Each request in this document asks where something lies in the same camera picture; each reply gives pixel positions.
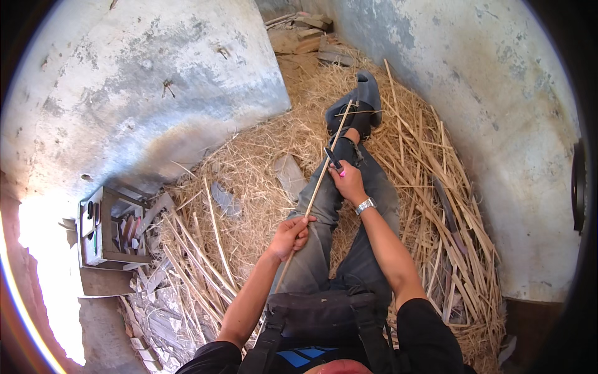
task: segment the jeans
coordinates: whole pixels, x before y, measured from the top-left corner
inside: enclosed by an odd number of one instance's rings
[[[398,236],[399,200],[395,187],[388,180],[384,170],[361,143],[356,146],[347,138],[338,139],[334,154],[338,159],[346,160],[361,171],[365,193],[376,201],[376,209]],[[299,195],[297,207],[291,211],[288,218],[305,214],[320,173],[325,166],[322,162],[313,173],[308,185]],[[336,189],[328,171],[324,170],[324,173],[311,211],[317,221],[308,225],[307,243],[293,256],[279,292],[314,294],[327,290],[349,290],[360,285],[376,294],[378,310],[376,322],[381,324],[388,313],[392,298],[391,289],[376,262],[363,224],[357,231],[349,253],[338,266],[336,278],[328,279],[332,232],[338,226],[338,210],[344,198]],[[278,268],[270,293],[274,293],[284,265],[282,263]]]

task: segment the wristwatch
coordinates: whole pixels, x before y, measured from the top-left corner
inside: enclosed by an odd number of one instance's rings
[[[368,199],[366,201],[364,201],[361,204],[359,204],[359,206],[357,207],[357,209],[355,209],[355,212],[357,213],[357,215],[359,215],[366,208],[369,208],[371,206],[373,206],[374,208],[377,207],[376,202],[374,201],[374,199],[372,199],[371,197],[368,197]]]

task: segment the left arm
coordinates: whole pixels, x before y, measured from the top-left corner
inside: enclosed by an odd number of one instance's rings
[[[249,279],[224,314],[222,329],[216,340],[231,342],[239,349],[243,348],[264,310],[280,263],[289,258],[291,251],[298,251],[305,245],[307,223],[315,220],[311,216],[309,220],[295,217],[278,225],[272,243],[255,264]]]

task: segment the knife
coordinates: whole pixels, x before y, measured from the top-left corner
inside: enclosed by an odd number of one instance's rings
[[[450,230],[450,234],[454,239],[454,243],[457,245],[457,248],[459,251],[461,251],[461,253],[467,254],[467,249],[465,248],[465,244],[463,244],[463,240],[461,239],[461,235],[457,229],[457,223],[454,221],[453,210],[450,206],[449,198],[444,191],[443,184],[435,175],[432,176],[432,184],[434,185],[434,189],[438,193],[440,202],[443,205],[444,213],[447,217],[448,229]]]
[[[324,152],[326,152],[326,155],[328,156],[330,161],[332,161],[332,164],[334,165],[334,169],[336,169],[336,171],[338,172],[340,177],[343,178],[345,175],[344,168],[343,168],[343,165],[341,165],[340,162],[338,161],[338,158],[336,158],[334,153],[332,153],[332,151],[329,150],[328,148],[324,148]]]

